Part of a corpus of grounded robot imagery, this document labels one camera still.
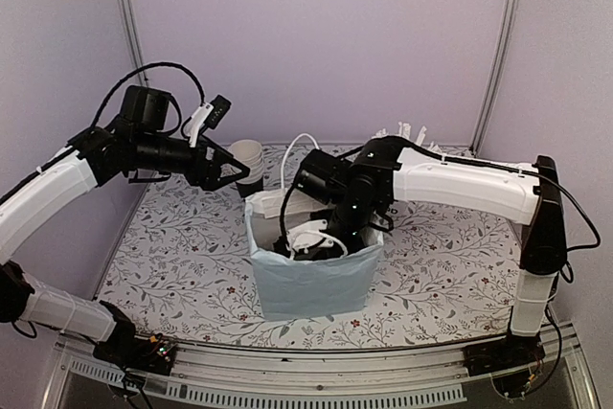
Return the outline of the white paper bag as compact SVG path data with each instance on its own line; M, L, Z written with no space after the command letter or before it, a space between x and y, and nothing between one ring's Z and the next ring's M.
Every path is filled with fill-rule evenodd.
M365 306L387 231L373 219L388 220L393 202L389 153L377 139L340 156L316 148L290 184L246 198L250 260L266 320L315 318ZM346 245L348 256L293 261L274 251L281 235L317 219L328 222L328 232Z

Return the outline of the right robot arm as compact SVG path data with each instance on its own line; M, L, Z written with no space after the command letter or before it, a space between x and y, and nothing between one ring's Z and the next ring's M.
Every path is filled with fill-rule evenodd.
M312 150L289 188L332 208L325 237L337 250L314 246L317 259L338 258L364 247L362 231L393 202L428 202L500 216L523 228L519 281L509 335L495 358L516 366L533 348L555 277L568 262L563 204L573 196L544 155L532 164L506 164L446 155L400 136L375 137L333 156Z

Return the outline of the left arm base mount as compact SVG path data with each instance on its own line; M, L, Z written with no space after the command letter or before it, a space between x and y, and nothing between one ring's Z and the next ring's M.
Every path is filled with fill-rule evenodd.
M114 330L99 342L93 356L121 370L137 370L155 375L171 373L177 353L176 343L162 333L138 337L132 329Z

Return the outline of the stack of paper cups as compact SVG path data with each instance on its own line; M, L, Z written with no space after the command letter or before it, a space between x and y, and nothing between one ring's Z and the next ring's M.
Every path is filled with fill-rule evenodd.
M263 146L250 139L235 141L229 146L234 157L249 169L249 174L237 182L241 198L246 198L263 190Z

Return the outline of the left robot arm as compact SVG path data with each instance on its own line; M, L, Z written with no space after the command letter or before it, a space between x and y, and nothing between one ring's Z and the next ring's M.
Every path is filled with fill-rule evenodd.
M71 138L52 159L22 179L1 198L1 320L19 321L87 337L96 349L123 365L142 357L145 341L135 325L109 303L86 301L41 283L12 261L15 251L44 223L81 196L118 175L142 184L142 170L163 182L181 174L193 187L217 191L248 176L250 170L228 150L205 136L231 107L216 96L201 100L188 118L166 127L178 102L169 92L131 85L132 71L111 89L125 90L119 113L106 126L97 120Z

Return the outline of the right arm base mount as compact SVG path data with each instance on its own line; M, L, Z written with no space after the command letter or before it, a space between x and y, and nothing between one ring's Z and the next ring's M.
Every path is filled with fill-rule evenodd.
M531 395L553 377L562 355L563 337L559 325L550 321L556 333L556 358L545 375L546 353L536 337L514 336L508 332L503 338L463 347L464 367L469 376L491 375L495 392L506 400L523 399Z

